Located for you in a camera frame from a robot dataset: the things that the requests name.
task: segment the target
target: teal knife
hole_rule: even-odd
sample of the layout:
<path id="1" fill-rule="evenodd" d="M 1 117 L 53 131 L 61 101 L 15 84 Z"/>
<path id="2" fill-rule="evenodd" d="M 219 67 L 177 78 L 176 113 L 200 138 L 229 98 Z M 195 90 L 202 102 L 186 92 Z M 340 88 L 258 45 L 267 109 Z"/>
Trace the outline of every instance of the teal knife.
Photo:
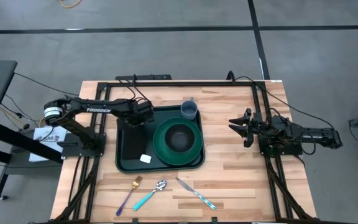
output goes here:
<path id="1" fill-rule="evenodd" d="M 211 202 L 209 202 L 208 200 L 206 200 L 202 195 L 200 195 L 197 191 L 193 190 L 189 185 L 187 185 L 186 183 L 184 183 L 182 180 L 180 180 L 177 177 L 177 181 L 179 182 L 179 184 L 184 187 L 186 190 L 193 192 L 195 195 L 197 195 L 197 197 L 199 197 L 203 202 L 205 202 L 205 204 L 207 204 L 210 208 L 212 208 L 213 210 L 216 209 L 215 205 L 213 205 Z"/>

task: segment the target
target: wooden tabletop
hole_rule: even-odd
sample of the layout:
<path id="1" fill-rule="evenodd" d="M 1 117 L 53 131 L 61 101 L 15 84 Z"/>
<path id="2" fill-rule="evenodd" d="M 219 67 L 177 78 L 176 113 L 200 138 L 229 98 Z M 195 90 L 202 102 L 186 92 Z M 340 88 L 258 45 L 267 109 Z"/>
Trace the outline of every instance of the wooden tabletop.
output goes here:
<path id="1" fill-rule="evenodd" d="M 83 82 L 80 97 L 94 99 L 97 83 Z M 266 87 L 272 94 L 287 101 L 282 82 L 266 81 Z M 118 171 L 115 165 L 116 117 L 107 115 L 107 144 L 99 164 L 92 222 L 131 222 L 132 218 L 139 218 L 140 222 L 210 222 L 211 217 L 217 217 L 220 222 L 274 221 L 265 162 L 259 154 L 257 139 L 250 148 L 244 148 L 243 140 L 228 128 L 228 120 L 241 117 L 246 108 L 255 111 L 250 87 L 139 87 L 139 90 L 154 106 L 180 105 L 184 100 L 194 97 L 201 113 L 205 162 L 194 170 L 140 174 L 143 177 L 142 182 L 131 195 L 121 216 L 117 217 L 117 209 L 129 193 L 132 181 L 139 174 L 123 174 Z M 131 97 L 132 93 L 125 87 L 114 87 L 110 94 L 110 100 Z M 269 103 L 270 107 L 278 109 L 283 116 L 291 118 L 286 105 L 270 96 Z M 76 117 L 84 126 L 89 126 L 90 119 L 90 114 L 79 114 Z M 51 218 L 57 217 L 67 206 L 76 161 L 77 158 L 73 157 L 63 163 Z M 303 164 L 293 156 L 282 156 L 282 161 L 289 191 L 307 213 L 315 216 Z M 74 192 L 78 186 L 80 170 L 81 164 Z M 175 177 L 192 186 L 217 209 L 210 209 L 191 192 L 186 191 Z M 155 193 L 138 211 L 133 211 L 132 207 L 136 202 L 154 189 L 160 179 L 168 181 L 166 188 Z M 285 217 L 282 195 L 278 189 L 277 192 L 280 210 Z M 86 192 L 81 204 L 80 218 L 85 214 L 87 196 Z"/>

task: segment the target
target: teal spoon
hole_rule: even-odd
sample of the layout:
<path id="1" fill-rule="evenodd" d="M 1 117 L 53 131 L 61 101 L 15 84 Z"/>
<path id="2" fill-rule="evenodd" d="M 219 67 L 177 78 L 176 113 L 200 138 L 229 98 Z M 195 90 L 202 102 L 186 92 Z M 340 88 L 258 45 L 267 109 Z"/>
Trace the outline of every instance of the teal spoon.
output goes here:
<path id="1" fill-rule="evenodd" d="M 156 191 L 164 189 L 164 187 L 167 185 L 166 180 L 160 180 L 157 183 L 157 186 L 155 189 L 150 192 L 146 197 L 144 197 L 140 202 L 137 202 L 136 205 L 132 208 L 134 211 L 138 210 Z"/>

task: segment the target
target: fork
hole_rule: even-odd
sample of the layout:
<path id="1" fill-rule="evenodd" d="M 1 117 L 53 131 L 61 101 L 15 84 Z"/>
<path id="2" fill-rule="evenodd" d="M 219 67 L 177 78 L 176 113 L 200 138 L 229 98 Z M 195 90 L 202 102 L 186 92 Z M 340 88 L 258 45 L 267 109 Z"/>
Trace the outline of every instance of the fork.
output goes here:
<path id="1" fill-rule="evenodd" d="M 124 206 L 127 203 L 129 196 L 131 196 L 131 193 L 137 188 L 137 186 L 139 186 L 142 179 L 143 179 L 143 177 L 138 176 L 138 177 L 136 177 L 135 181 L 133 181 L 131 191 L 129 192 L 127 198 L 125 198 L 124 203 L 122 203 L 121 207 L 119 207 L 117 210 L 117 213 L 116 213 L 117 216 L 121 215 L 122 209 L 124 209 Z"/>

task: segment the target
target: gray floor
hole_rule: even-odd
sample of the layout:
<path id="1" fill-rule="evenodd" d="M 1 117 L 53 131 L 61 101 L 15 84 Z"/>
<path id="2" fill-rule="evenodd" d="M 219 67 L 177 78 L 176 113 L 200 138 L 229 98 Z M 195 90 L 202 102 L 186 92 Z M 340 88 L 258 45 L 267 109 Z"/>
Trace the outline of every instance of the gray floor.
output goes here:
<path id="1" fill-rule="evenodd" d="M 256 0 L 255 8 L 261 26 L 358 25 L 358 1 Z M 58 1 L 0 0 L 0 29 L 250 24 L 245 0 L 83 0 L 73 9 Z M 305 157 L 318 216 L 358 223 L 358 143 L 347 128 L 347 120 L 358 116 L 358 30 L 265 31 L 262 39 L 270 76 L 284 81 L 289 102 L 332 122 L 344 142 L 336 151 L 319 147 Z M 237 76 L 262 77 L 251 31 L 4 34 L 4 59 L 17 60 L 19 73 L 77 92 L 82 80 L 133 73 L 220 79 L 233 70 Z M 61 96 L 20 77 L 8 95 L 37 119 L 44 103 Z M 292 115 L 304 126 L 324 126 L 295 111 Z M 1 114 L 0 123 L 14 128 Z M 0 144 L 1 150 L 8 148 Z M 4 194 L 11 198 L 0 202 L 0 223 L 47 220 L 57 181 L 58 173 L 9 177 Z"/>

